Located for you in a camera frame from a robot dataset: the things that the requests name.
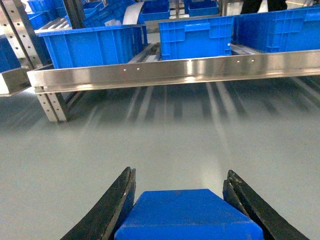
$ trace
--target gray floor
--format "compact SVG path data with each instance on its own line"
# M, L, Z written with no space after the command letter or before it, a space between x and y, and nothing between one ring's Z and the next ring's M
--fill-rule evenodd
M320 236L320 80L88 92L47 121L29 92L0 98L0 239L56 240L126 166L147 190L209 188L229 169L311 240Z

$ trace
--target blue storage crate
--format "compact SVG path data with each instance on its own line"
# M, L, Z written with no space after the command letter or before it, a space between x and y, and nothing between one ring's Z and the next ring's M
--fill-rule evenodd
M29 0L27 2L34 13L46 12L56 8L53 0Z
M162 60L231 55L233 16L159 23Z
M46 12L43 13L28 13L28 18L34 30L42 28L49 22Z
M49 18L49 22L56 20L58 18L58 16L59 16L56 9L52 9L50 11L46 11L45 14L47 14L47 16Z
M98 12L99 9L98 8L86 8L86 9L83 9L83 11L84 11L85 18L89 18L90 16L92 16L93 14ZM69 16L66 15L64 18L67 20L68 24L71 25Z
M58 8L56 9L56 11L57 11L58 16L59 16L60 18L64 18L64 17L67 15L67 11L66 11L65 7L58 7Z
M115 3L109 3L97 13L83 21L87 28L103 27L110 20L119 20L123 22L124 15L128 6L135 4L133 0L120 0ZM144 24L142 16L139 16L138 24Z
M219 13L218 3L214 0L190 2L188 10L190 17L216 15Z
M83 4L84 9L103 9L104 3L102 1L93 1L93 2L86 2Z
M170 6L168 0L151 0L143 4L142 16L145 21L170 18Z
M263 240L262 229L208 189L146 191L115 240Z
M0 63L0 73L21 67L5 35L0 35Z
M42 13L32 12L27 15L34 30L42 28L44 25L58 17L58 13L55 9L44 11Z
M146 26L120 25L43 32L56 69L125 64L147 43Z
M53 1L56 9L65 7L64 0L53 0Z
M234 20L233 40L266 53L320 49L320 7L244 14Z

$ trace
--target metal shelf frame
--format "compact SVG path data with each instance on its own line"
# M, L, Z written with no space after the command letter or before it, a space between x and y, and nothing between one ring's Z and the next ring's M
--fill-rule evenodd
M127 64L65 69L48 65L27 74L38 96L47 96L41 104L53 122L69 119L63 98L50 101L52 95L63 92L79 92L82 97L90 90L320 75L320 50L260 53L231 47L231 56L161 61L157 43Z
M231 1L220 0L219 4L226 7ZM33 47L34 45L31 45L31 50L35 51L28 52L30 48L26 48L30 46L26 44L37 45L38 39L35 32L30 30L30 22L21 9L20 0L1 0L0 3L2 9L3 3L8 4L10 8L16 8L17 11L12 12L14 15L10 16L11 11L6 11L5 18L2 15L0 19L8 23L6 35L8 39L12 36L11 46L18 44L24 48L16 54L24 54L26 60L30 60L26 62L25 59L21 59L21 64L24 63L30 70L27 75L26 70L22 68L0 74L0 90L3 83L6 87L8 83L12 85L10 89L4 87L4 91L0 91L0 97L11 96L27 88L30 81L51 122L65 122L71 119L70 110L85 91L90 90L320 75L320 50L261 53L233 44L231 56L162 61L160 44L155 43L150 44L127 64L54 69L52 64L45 65L39 62L37 48ZM13 26L17 23L20 25L14 30ZM60 18L38 32L67 28L65 19ZM30 39L33 40L24 42L22 34L32 36ZM62 93L70 94L64 99Z

